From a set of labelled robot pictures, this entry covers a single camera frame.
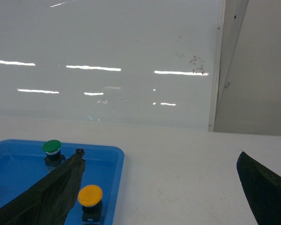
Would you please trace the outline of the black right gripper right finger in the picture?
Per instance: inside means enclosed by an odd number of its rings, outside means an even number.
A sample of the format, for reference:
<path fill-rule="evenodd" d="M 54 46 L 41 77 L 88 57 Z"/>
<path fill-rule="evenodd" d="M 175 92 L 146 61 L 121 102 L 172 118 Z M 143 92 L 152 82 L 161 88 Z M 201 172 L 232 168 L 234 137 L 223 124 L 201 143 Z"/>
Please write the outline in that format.
<path fill-rule="evenodd" d="M 237 173 L 257 224 L 281 225 L 281 176 L 245 152 L 238 157 Z"/>

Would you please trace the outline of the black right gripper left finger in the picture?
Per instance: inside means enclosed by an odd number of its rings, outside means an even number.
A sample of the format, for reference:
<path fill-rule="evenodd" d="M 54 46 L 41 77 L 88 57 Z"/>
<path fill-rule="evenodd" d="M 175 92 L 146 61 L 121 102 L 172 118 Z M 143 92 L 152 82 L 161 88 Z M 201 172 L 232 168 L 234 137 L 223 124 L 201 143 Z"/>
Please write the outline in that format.
<path fill-rule="evenodd" d="M 0 225 L 63 225 L 74 207 L 85 170 L 84 150 L 0 208 Z"/>

